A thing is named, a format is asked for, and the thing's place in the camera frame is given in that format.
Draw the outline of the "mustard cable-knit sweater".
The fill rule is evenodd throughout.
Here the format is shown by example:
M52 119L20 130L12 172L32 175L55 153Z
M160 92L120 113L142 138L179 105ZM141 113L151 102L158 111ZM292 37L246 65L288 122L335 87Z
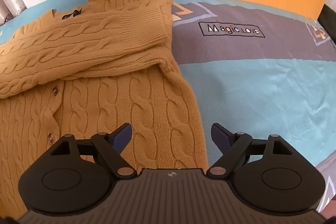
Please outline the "mustard cable-knit sweater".
M26 210L23 172L63 135L132 126L123 158L207 169L196 98L172 53L173 0L88 0L50 10L1 45L1 216Z

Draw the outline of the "blue grey patterned bedsheet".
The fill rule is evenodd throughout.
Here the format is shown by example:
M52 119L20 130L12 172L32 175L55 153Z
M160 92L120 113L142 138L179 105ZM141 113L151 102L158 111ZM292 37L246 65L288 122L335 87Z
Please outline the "blue grey patterned bedsheet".
M88 0L49 0L2 27L1 45L50 10ZM335 40L320 24L278 9L225 0L173 0L172 53L192 88L208 167L221 153L211 126L256 139L278 134L322 173L335 196Z

